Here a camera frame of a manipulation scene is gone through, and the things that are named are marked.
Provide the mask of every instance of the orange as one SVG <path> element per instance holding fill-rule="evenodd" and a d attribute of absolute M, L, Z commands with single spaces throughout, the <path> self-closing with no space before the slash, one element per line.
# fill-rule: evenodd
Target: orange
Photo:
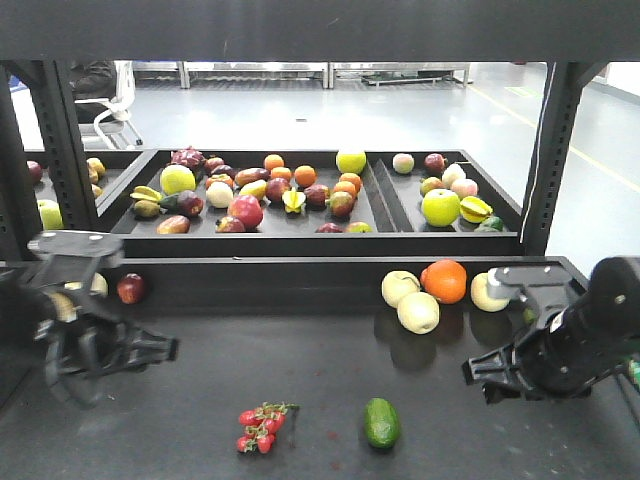
<path fill-rule="evenodd" d="M 272 153 L 264 158 L 264 168 L 271 171 L 276 167 L 284 167 L 284 160 L 277 153 Z"/>
<path fill-rule="evenodd" d="M 340 175 L 340 182 L 351 182 L 356 186 L 356 194 L 360 193 L 362 188 L 362 179 L 356 173 L 343 173 Z"/>
<path fill-rule="evenodd" d="M 334 185 L 332 193 L 335 192 L 347 192 L 353 198 L 356 198 L 358 195 L 358 191 L 356 190 L 356 186 L 351 182 L 338 182 Z"/>
<path fill-rule="evenodd" d="M 301 165 L 293 172 L 293 178 L 296 179 L 296 183 L 302 188 L 307 188 L 313 185 L 318 178 L 316 171 L 309 165 Z"/>
<path fill-rule="evenodd" d="M 467 271 L 455 260 L 438 260 L 422 271 L 420 283 L 438 302 L 456 303 L 467 291 Z"/>
<path fill-rule="evenodd" d="M 292 176 L 291 170 L 287 167 L 275 167 L 271 170 L 271 178 L 284 178 L 291 181 Z"/>

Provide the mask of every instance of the red apple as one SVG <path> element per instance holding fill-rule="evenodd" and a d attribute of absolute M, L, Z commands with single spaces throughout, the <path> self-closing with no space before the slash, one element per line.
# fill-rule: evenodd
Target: red apple
<path fill-rule="evenodd" d="M 265 196 L 272 202 L 281 202 L 282 194 L 287 190 L 291 190 L 289 180 L 286 178 L 272 178 L 267 182 Z"/>
<path fill-rule="evenodd" d="M 122 303 L 138 303 L 144 297 L 147 286 L 144 279 L 137 273 L 127 273 L 118 282 L 118 296 Z"/>
<path fill-rule="evenodd" d="M 197 217 L 203 208 L 204 200 L 198 197 L 192 190 L 183 190 L 178 194 L 178 212 L 185 217 Z"/>
<path fill-rule="evenodd" d="M 218 233 L 243 233 L 245 231 L 244 224 L 237 217 L 225 215 L 216 221 L 216 232 Z"/>
<path fill-rule="evenodd" d="M 447 167 L 447 159 L 439 153 L 431 153 L 425 157 L 424 166 L 430 175 L 439 177 Z"/>
<path fill-rule="evenodd" d="M 336 217 L 347 217 L 355 205 L 355 200 L 348 192 L 334 192 L 329 199 L 331 213 Z"/>
<path fill-rule="evenodd" d="M 203 167 L 207 175 L 211 175 L 211 172 L 213 172 L 220 165 L 224 165 L 224 160 L 222 160 L 220 157 L 211 157 L 207 158 L 204 161 Z"/>
<path fill-rule="evenodd" d="M 31 183 L 33 185 L 42 180 L 42 167 L 38 162 L 27 160 L 27 167 L 29 168 L 29 175 L 31 176 Z"/>
<path fill-rule="evenodd" d="M 231 200 L 227 215 L 237 217 L 247 230 L 260 225 L 263 217 L 260 202 L 253 195 L 238 195 Z"/>
<path fill-rule="evenodd" d="M 342 233 L 342 228 L 333 222 L 325 223 L 316 229 L 316 233 Z"/>

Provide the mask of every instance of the metal rack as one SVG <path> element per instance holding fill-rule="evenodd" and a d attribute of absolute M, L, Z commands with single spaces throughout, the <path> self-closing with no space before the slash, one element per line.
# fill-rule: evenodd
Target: metal rack
<path fill-rule="evenodd" d="M 583 87 L 609 61 L 640 60 L 635 0 L 616 2 L 615 9 L 607 1 L 585 6 L 553 0 L 531 5 L 504 0 L 355 0 L 347 7 L 341 0 L 263 0 L 250 6 L 234 0 L 191 1 L 186 7 L 176 0 L 158 0 L 151 7 L 124 0 L 13 3 L 3 14 L 0 74 L 11 72 L 31 89 L 62 215 L 75 229 L 95 228 L 97 215 L 62 63 L 70 59 L 547 60 L 520 236 L 527 255 L 546 249 Z M 145 19 L 143 28 L 140 19 Z M 579 28 L 567 29 L 569 21 Z M 189 25 L 197 34 L 185 36 L 173 25 Z M 396 34 L 399 25 L 402 35 Z M 452 30 L 457 32 L 453 37 Z M 7 260 L 24 259 L 29 258 L 24 246 L 41 225 L 28 188 L 9 87 L 3 85 L 0 244 Z"/>

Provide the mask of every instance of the cherry tomato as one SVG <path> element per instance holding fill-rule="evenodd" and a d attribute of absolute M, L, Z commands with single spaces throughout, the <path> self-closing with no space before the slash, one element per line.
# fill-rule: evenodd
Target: cherry tomato
<path fill-rule="evenodd" d="M 260 424 L 260 420 L 256 420 L 255 410 L 245 410 L 242 412 L 238 417 L 238 422 L 240 422 L 240 425 L 244 425 L 245 427 Z"/>
<path fill-rule="evenodd" d="M 282 427 L 282 424 L 284 423 L 284 421 L 286 420 L 287 416 L 284 413 L 281 412 L 276 412 L 273 415 L 273 421 L 276 422 L 276 432 L 278 430 L 280 430 L 280 427 Z"/>
<path fill-rule="evenodd" d="M 269 450 L 271 450 L 271 442 L 269 441 L 269 437 L 260 437 L 258 438 L 257 443 L 260 453 L 267 453 Z"/>
<path fill-rule="evenodd" d="M 264 422 L 262 422 L 262 425 L 267 429 L 267 433 L 276 433 L 280 428 L 278 422 L 276 422 L 272 418 L 267 418 Z"/>
<path fill-rule="evenodd" d="M 236 440 L 236 448 L 238 449 L 238 451 L 246 453 L 253 450 L 250 446 L 247 445 L 250 440 L 251 439 L 247 436 L 240 437 L 238 440 Z"/>

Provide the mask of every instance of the black table surface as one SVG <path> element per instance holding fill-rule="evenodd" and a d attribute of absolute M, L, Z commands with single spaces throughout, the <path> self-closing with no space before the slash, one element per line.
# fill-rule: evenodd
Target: black table surface
<path fill-rule="evenodd" d="M 637 423 L 617 379 L 565 403 L 484 403 L 461 364 L 506 343 L 519 310 L 444 306 L 413 335 L 395 311 L 166 311 L 147 327 L 181 340 L 175 363 L 105 379 L 93 410 L 55 400 L 34 370 L 0 416 L 0 478 L 632 479 Z M 391 401 L 402 434 L 367 445 L 365 403 Z M 238 414 L 301 405 L 268 455 L 239 454 Z"/>

